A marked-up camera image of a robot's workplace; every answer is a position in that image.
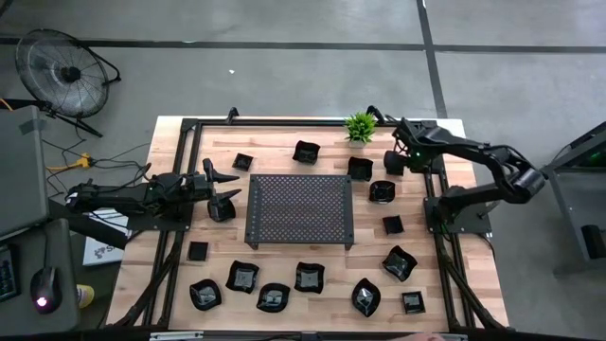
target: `computer mouse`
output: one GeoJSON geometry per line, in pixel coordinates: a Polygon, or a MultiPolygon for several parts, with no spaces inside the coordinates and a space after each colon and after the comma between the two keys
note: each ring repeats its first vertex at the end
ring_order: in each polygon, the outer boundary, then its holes
{"type": "Polygon", "coordinates": [[[50,314],[57,310],[62,300],[59,270],[52,266],[38,270],[31,278],[29,293],[38,313],[50,314]]]}

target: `desk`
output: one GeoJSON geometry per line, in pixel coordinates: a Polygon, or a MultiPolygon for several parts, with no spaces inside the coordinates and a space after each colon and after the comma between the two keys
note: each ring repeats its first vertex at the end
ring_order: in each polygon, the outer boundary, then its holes
{"type": "MultiPolygon", "coordinates": [[[[172,170],[182,117],[159,117],[151,142],[149,174],[172,170]]],[[[439,120],[438,124],[455,135],[463,135],[460,120],[439,120]]],[[[447,331],[446,314],[437,270],[436,247],[426,231],[422,199],[425,186],[422,174],[408,170],[402,177],[385,174],[383,154],[393,148],[393,128],[381,128],[373,142],[363,149],[351,149],[344,128],[334,127],[204,127],[198,157],[210,158],[215,169],[236,174],[240,180],[217,185],[217,191],[242,188],[232,199],[237,218],[219,224],[210,220],[206,204],[197,204],[190,231],[185,236],[170,317],[171,330],[240,330],[240,331],[323,331],[323,332],[413,332],[447,331]],[[292,159],[298,140],[321,146],[315,166],[299,164],[292,159]],[[236,153],[255,159],[249,172],[234,170],[236,153]],[[371,181],[387,179],[396,183],[397,197],[387,205],[368,202],[370,183],[354,183],[353,211],[355,244],[350,251],[343,245],[261,244],[257,251],[244,243],[248,182],[251,173],[345,174],[351,156],[374,161],[371,181]],[[387,236],[382,217],[401,215],[405,232],[387,236]],[[206,262],[188,261],[189,242],[209,242],[206,262]],[[400,283],[381,266],[381,261],[394,245],[412,254],[419,265],[412,276],[400,283]],[[260,267],[258,284],[251,295],[225,288],[229,267],[234,260],[252,262],[260,267]],[[326,267],[325,287],[321,295],[291,290],[287,308],[279,314],[267,314],[256,308],[259,288],[269,282],[294,287],[295,267],[300,262],[318,262],[326,267]],[[223,304],[208,312],[197,311],[189,300],[188,287],[204,278],[215,280],[223,294],[223,304]],[[356,283],[368,278],[382,292],[381,305],[370,318],[357,312],[350,302],[356,283]],[[401,293],[422,291],[425,314],[405,314],[401,293]]],[[[187,143],[187,164],[190,142],[187,143]]],[[[473,187],[472,164],[445,155],[446,171],[451,185],[473,187]]],[[[108,323],[117,321],[134,304],[152,272],[158,233],[144,232],[130,242],[124,252],[108,323]]],[[[487,309],[501,323],[507,315],[499,280],[490,249],[473,235],[461,235],[467,278],[470,286],[487,309]]],[[[164,285],[159,290],[154,320],[160,314],[164,285]]],[[[459,321],[463,320],[460,294],[453,290],[459,321]]]]}

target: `black cup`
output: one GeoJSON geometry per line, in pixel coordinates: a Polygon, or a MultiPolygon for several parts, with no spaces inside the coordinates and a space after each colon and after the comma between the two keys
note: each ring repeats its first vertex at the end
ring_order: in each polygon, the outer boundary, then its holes
{"type": "Polygon", "coordinates": [[[371,160],[351,156],[348,162],[348,175],[353,180],[370,181],[372,164],[371,160]]]}
{"type": "Polygon", "coordinates": [[[207,311],[221,304],[221,291],[212,279],[203,279],[189,286],[191,303],[199,311],[207,311]]]}
{"type": "Polygon", "coordinates": [[[391,249],[389,255],[387,255],[387,258],[383,261],[385,270],[400,281],[407,280],[415,266],[417,266],[417,260],[397,245],[391,249]]]}
{"type": "Polygon", "coordinates": [[[279,313],[288,304],[291,288],[279,283],[263,285],[258,294],[257,308],[265,313],[279,313]]]}
{"type": "Polygon", "coordinates": [[[370,317],[381,303],[381,292],[376,285],[363,278],[351,293],[351,303],[364,316],[370,317]]]}
{"type": "Polygon", "coordinates": [[[250,294],[257,284],[258,266],[251,263],[243,263],[237,260],[231,264],[229,278],[225,286],[233,291],[242,291],[250,294]]]}
{"type": "Polygon", "coordinates": [[[294,288],[302,293],[321,294],[324,289],[324,266],[300,262],[296,266],[294,288]]]}
{"type": "Polygon", "coordinates": [[[293,160],[313,165],[318,159],[319,152],[320,146],[315,143],[298,141],[294,148],[293,160]]]}
{"type": "Polygon", "coordinates": [[[370,195],[368,200],[373,203],[387,204],[391,203],[396,197],[396,184],[391,181],[375,181],[370,185],[370,195]]]}

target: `perforated metal tray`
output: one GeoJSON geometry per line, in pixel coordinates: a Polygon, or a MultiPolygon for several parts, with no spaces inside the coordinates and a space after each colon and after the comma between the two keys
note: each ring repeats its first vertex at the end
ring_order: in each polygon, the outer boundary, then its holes
{"type": "Polygon", "coordinates": [[[252,174],[245,242],[353,245],[349,175],[252,174]]]}

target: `small black box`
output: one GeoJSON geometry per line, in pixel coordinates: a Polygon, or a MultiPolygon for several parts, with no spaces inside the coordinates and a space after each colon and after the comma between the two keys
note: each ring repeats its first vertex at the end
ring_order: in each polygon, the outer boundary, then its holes
{"type": "Polygon", "coordinates": [[[252,163],[253,156],[238,153],[238,155],[236,155],[236,159],[234,160],[234,164],[231,165],[231,167],[240,171],[248,171],[248,169],[250,168],[250,164],[252,163]]]}
{"type": "Polygon", "coordinates": [[[383,226],[385,227],[385,232],[387,234],[404,232],[404,226],[401,224],[399,215],[383,218],[383,226]]]}
{"type": "Polygon", "coordinates": [[[208,242],[189,242],[187,260],[205,261],[206,250],[208,250],[208,242]]]}
{"type": "Polygon", "coordinates": [[[401,295],[401,301],[407,314],[425,313],[423,296],[420,292],[404,293],[401,295]]]}

